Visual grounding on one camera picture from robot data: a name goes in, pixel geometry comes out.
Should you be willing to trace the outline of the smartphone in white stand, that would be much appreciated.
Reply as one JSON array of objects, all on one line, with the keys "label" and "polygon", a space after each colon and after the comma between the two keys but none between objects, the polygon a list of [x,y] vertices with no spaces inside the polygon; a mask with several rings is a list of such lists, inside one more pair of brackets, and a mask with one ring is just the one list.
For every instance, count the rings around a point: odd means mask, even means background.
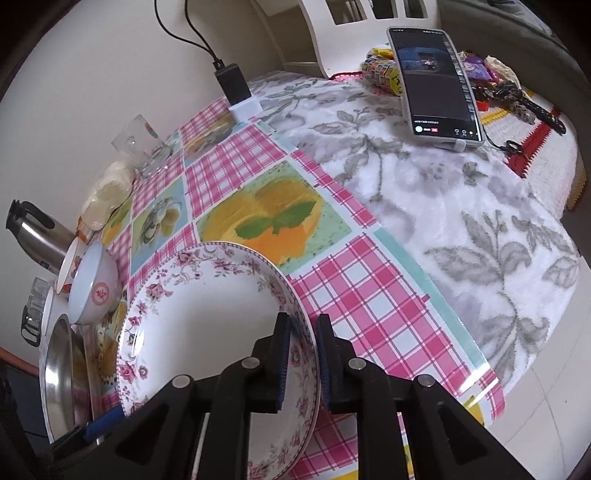
[{"label": "smartphone in white stand", "polygon": [[483,145],[472,87],[449,35],[440,29],[391,27],[388,38],[412,136],[456,152]]}]

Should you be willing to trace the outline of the floral pink rimmed plate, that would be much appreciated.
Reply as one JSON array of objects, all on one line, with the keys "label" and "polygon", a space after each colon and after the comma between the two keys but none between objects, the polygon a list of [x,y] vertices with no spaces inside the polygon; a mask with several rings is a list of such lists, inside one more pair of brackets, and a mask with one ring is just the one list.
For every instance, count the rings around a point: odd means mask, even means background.
[{"label": "floral pink rimmed plate", "polygon": [[250,479],[280,479],[311,440],[320,409],[311,322],[290,282],[262,255],[231,242],[205,242],[157,267],[130,303],[118,342],[117,391],[131,415],[179,374],[195,380],[245,358],[290,315],[283,406],[250,424]]}]

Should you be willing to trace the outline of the white bowl red emblem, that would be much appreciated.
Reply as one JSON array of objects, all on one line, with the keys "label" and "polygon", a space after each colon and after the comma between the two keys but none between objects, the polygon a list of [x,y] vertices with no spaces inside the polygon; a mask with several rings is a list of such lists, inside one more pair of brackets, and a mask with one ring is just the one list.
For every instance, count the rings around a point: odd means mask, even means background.
[{"label": "white bowl red emblem", "polygon": [[82,257],[68,298],[71,324],[91,325],[117,308],[121,283],[116,261],[98,242]]}]

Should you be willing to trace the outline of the pink checkered plastic tablecloth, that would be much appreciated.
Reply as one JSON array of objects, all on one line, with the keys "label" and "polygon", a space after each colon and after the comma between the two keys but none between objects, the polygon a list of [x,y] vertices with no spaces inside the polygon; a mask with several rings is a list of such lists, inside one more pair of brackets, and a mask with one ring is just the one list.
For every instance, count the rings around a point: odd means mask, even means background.
[{"label": "pink checkered plastic tablecloth", "polygon": [[[231,242],[270,260],[311,325],[329,315],[363,359],[398,377],[433,376],[485,426],[503,413],[497,376],[439,288],[318,163],[262,121],[236,124],[222,102],[171,143],[168,163],[135,184],[102,234],[123,286],[95,335],[105,408],[122,407],[118,342],[141,286],[180,251]],[[326,413],[320,396],[311,440],[283,478],[353,478],[356,463],[355,421]]]}]

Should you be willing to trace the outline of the clear glass mug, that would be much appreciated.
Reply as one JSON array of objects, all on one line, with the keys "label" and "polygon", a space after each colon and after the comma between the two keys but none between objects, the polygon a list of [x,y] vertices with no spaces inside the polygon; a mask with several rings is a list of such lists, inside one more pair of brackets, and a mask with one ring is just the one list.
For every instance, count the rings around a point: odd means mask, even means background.
[{"label": "clear glass mug", "polygon": [[172,155],[171,147],[140,114],[127,123],[111,144],[131,162],[142,179],[159,171]]}]

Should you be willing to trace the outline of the colourful snack packets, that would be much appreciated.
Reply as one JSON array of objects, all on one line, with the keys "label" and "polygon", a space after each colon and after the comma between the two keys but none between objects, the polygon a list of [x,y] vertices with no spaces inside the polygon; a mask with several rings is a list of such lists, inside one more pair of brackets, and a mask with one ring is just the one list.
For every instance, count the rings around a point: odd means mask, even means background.
[{"label": "colourful snack packets", "polygon": [[[518,88],[521,82],[512,68],[496,57],[482,58],[472,51],[461,51],[459,57],[473,85],[496,87],[513,82]],[[370,49],[362,65],[363,77],[373,85],[396,96],[403,94],[400,70],[390,47]]]}]

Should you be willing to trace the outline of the stainless steel thermos jug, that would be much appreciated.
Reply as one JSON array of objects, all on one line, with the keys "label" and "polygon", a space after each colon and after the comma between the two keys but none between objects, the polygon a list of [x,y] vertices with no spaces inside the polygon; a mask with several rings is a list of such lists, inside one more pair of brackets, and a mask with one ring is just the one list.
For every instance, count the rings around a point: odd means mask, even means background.
[{"label": "stainless steel thermos jug", "polygon": [[13,200],[6,228],[37,264],[57,275],[75,234],[29,201]]}]

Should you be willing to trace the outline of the black keys bunch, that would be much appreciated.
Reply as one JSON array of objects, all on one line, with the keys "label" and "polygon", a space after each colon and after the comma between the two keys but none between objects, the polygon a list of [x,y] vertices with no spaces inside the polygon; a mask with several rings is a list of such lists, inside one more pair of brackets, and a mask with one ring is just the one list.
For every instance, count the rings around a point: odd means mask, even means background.
[{"label": "black keys bunch", "polygon": [[529,124],[539,120],[560,135],[567,132],[566,126],[557,114],[531,100],[514,82],[506,81],[496,86],[473,86],[476,100],[495,102]]}]

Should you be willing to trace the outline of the black power adapter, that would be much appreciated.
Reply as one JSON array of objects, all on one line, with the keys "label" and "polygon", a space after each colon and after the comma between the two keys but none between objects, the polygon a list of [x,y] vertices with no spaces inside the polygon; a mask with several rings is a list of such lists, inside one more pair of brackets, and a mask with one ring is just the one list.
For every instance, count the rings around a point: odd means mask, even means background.
[{"label": "black power adapter", "polygon": [[215,78],[229,105],[233,106],[252,97],[249,85],[245,81],[238,64],[220,66],[215,69]]}]

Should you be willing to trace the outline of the stainless steel basin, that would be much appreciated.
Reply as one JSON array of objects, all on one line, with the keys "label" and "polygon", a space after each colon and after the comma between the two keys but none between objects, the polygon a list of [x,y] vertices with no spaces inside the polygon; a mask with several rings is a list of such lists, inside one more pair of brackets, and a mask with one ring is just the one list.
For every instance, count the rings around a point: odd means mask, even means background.
[{"label": "stainless steel basin", "polygon": [[65,314],[48,329],[40,368],[42,409],[50,442],[93,421],[101,410],[84,339]]}]

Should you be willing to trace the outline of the crocheted white red mat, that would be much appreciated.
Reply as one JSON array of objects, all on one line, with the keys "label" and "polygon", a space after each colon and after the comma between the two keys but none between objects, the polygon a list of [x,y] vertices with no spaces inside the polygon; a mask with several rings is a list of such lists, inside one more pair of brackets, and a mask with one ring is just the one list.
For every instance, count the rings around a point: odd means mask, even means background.
[{"label": "crocheted white red mat", "polygon": [[587,173],[579,149],[574,125],[558,107],[528,89],[528,97],[556,115],[566,127],[561,135],[546,123],[529,124],[493,102],[479,105],[486,133],[501,146],[508,140],[519,143],[523,152],[513,155],[506,164],[519,177],[527,180],[539,201],[557,218],[575,209],[582,197]]}]

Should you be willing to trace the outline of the white power strip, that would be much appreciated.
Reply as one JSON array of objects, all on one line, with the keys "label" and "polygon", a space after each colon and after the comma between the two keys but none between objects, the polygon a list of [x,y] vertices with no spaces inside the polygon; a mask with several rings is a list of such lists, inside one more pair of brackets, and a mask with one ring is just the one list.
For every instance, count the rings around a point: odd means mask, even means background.
[{"label": "white power strip", "polygon": [[241,102],[230,105],[228,110],[235,123],[238,124],[249,121],[252,117],[256,117],[262,113],[263,107],[260,105],[259,99],[252,95]]}]

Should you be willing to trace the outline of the bag of white buns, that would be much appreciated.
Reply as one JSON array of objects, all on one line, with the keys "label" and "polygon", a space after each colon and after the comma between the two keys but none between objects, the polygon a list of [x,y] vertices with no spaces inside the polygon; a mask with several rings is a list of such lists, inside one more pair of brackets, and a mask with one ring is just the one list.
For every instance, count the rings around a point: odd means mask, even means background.
[{"label": "bag of white buns", "polygon": [[82,222],[92,231],[101,230],[131,194],[134,179],[135,169],[126,159],[111,163],[90,189],[81,208]]}]

